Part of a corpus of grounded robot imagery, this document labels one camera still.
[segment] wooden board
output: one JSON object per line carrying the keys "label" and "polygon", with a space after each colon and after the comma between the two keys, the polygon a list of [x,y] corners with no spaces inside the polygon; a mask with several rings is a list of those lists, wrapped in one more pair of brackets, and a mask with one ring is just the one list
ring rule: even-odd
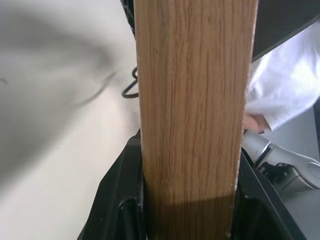
{"label": "wooden board", "polygon": [[256,11],[256,0],[135,0],[152,240],[229,234]]}

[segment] black cable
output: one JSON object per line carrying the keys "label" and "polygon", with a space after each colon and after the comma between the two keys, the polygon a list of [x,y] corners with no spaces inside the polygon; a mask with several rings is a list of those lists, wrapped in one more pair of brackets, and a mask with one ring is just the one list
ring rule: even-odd
{"label": "black cable", "polygon": [[122,92],[122,97],[124,97],[125,99],[135,99],[139,97],[139,93],[132,93],[132,94],[127,94],[137,83],[138,83],[138,76],[137,76],[137,67],[135,67],[132,70],[132,77],[135,79],[125,90],[123,90]]}

